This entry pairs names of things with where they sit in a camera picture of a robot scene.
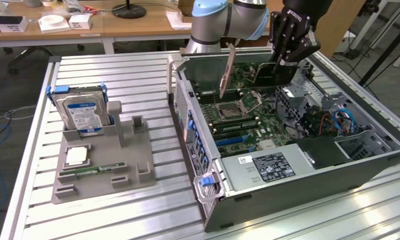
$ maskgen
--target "aluminum extrusion table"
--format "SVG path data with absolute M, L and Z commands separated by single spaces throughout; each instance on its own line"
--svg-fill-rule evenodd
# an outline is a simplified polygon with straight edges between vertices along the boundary
M 122 103 L 121 120 L 142 114 L 157 183 L 58 205 L 50 203 L 64 125 L 42 91 L 0 239 L 400 239 L 400 164 L 357 189 L 225 230 L 202 231 L 166 102 L 166 57 L 172 53 L 69 56 L 48 64 L 42 89 L 46 85 L 82 86 L 104 81 L 109 99 Z M 400 119 L 381 111 L 385 107 L 320 53 L 314 56 L 396 125 Z M 317 70 L 314 80 L 328 93 L 338 91 Z

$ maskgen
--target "gray carpet floor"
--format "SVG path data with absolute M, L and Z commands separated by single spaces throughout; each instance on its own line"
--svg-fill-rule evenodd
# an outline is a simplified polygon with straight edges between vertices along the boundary
M 358 32 L 366 17 L 358 17 L 350 26 L 353 32 Z M 376 20 L 369 33 L 365 36 L 365 40 L 370 37 L 370 33 L 384 24 L 380 20 Z M 369 57 L 364 57 L 358 63 L 354 71 L 362 76 L 368 69 L 370 68 L 374 60 L 382 53 L 385 47 L 389 45 L 390 41 L 396 37 L 398 29 L 390 28 L 386 36 L 384 37 L 381 43 L 374 50 L 368 52 Z M 104 54 L 104 48 L 101 44 L 85 44 L 85 50 L 77 51 L 76 45 L 57 45 L 49 46 L 48 49 L 57 56 L 74 56 L 74 55 L 96 55 Z M 182 40 L 166 41 L 166 50 L 177 50 L 178 47 L 184 46 Z M 116 43 L 114 48 L 116 53 L 132 53 L 132 52 L 150 52 L 156 51 L 157 41 L 142 41 L 142 42 L 126 42 Z M 368 48 L 368 43 L 364 44 L 362 49 Z M 44 53 L 33 53 L 18 65 L 18 75 L 9 75 L 6 69 L 6 63 L 13 57 L 24 50 L 22 47 L 13 48 L 13 54 L 5 54 L 0 48 L 0 110 L 12 110 L 21 106 L 30 106 L 37 103 L 37 97 L 40 94 L 44 74 L 46 69 L 48 57 Z M 392 52 L 388 60 L 380 67 L 380 69 L 386 66 L 390 61 L 400 54 L 400 45 L 397 49 Z M 334 58 L 338 60 L 345 59 L 341 55 L 336 54 Z M 360 58 L 354 60 L 346 60 L 348 64 L 352 66 L 357 63 Z M 350 71 L 350 67 L 345 62 L 334 61 L 337 66 L 345 71 Z M 350 74 L 354 80 L 358 77 L 354 73 Z M 389 67 L 377 80 L 370 85 L 370 89 L 377 95 L 380 101 L 384 105 L 393 111 L 393 113 L 400 117 L 400 68 Z M 29 116 L 33 114 L 34 109 L 26 109 L 17 112 L 14 117 Z M 6 124 L 6 120 L 1 119 L 0 124 Z M 0 170 L 2 174 L 4 184 L 6 188 L 6 199 L 4 204 L 0 206 L 0 210 L 8 208 L 10 195 L 13 191 L 13 185 L 18 173 L 20 161 L 24 154 L 24 147 L 26 142 L 26 137 L 30 130 L 32 119 L 13 120 L 10 123 L 10 136 L 5 142 L 0 145 Z M 0 213 L 0 232 L 2 228 L 2 222 L 5 219 L 5 212 Z

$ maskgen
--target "desk lamp base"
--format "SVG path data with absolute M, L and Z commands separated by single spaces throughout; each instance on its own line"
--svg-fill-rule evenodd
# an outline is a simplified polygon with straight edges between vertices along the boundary
M 138 19 L 146 14 L 145 8 L 134 4 L 130 4 L 129 7 L 126 4 L 120 4 L 112 9 L 113 15 L 124 19 Z

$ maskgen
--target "blue pcie slot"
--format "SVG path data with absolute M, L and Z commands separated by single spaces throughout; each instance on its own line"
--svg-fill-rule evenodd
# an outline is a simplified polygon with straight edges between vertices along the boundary
M 246 138 L 248 138 L 246 136 L 238 136 L 238 137 L 217 140 L 217 141 L 214 141 L 214 144 L 217 147 L 225 146 L 229 144 L 238 144 L 238 143 L 242 143 L 246 140 Z

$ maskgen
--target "hard drive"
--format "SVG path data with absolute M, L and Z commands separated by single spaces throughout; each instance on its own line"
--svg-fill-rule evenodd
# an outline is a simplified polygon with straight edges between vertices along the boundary
M 104 133 L 102 126 L 112 124 L 106 112 L 106 87 L 57 86 L 46 95 L 56 106 L 65 130 L 77 130 L 81 137 Z

